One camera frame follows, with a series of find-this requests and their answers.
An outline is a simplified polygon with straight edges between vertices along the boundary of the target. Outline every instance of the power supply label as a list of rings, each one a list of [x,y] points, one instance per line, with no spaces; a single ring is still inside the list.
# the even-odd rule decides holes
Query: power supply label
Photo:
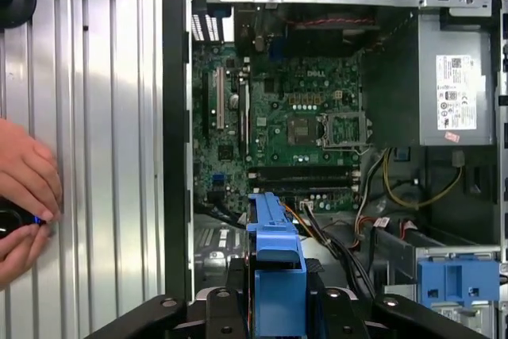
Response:
[[[480,68],[471,56],[436,56],[437,129],[476,130]]]

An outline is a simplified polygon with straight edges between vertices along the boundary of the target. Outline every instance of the chip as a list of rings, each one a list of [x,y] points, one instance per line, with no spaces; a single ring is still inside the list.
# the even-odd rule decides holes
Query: chip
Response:
[[[274,79],[264,79],[264,92],[265,93],[275,93],[275,80]]]
[[[315,145],[318,135],[315,117],[295,117],[287,120],[287,143],[293,146]]]
[[[221,144],[218,147],[219,160],[228,161],[233,160],[234,152],[232,144]]]
[[[235,59],[227,59],[225,61],[225,67],[228,69],[233,69],[235,67]]]

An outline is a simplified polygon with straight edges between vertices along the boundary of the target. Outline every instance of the white connector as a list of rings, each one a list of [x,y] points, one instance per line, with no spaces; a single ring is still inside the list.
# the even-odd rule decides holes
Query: white connector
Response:
[[[454,150],[452,152],[452,166],[455,168],[461,168],[465,165],[466,158],[464,155],[464,151],[462,150]]]

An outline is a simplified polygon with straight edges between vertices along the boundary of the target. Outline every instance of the red wire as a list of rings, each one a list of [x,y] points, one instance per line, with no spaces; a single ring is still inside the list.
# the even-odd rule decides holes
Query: red wire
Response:
[[[347,19],[345,17],[339,17],[336,19],[320,19],[312,21],[291,21],[284,20],[289,25],[320,25],[328,23],[343,23],[343,24],[373,24],[374,21],[369,18],[364,19]]]

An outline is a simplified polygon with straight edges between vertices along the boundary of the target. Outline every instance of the black plastic frame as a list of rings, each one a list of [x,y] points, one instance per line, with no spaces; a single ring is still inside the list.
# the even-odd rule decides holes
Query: black plastic frame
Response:
[[[186,0],[162,0],[162,3],[165,287],[166,294],[190,300],[187,227],[191,205],[185,150],[189,141]]]

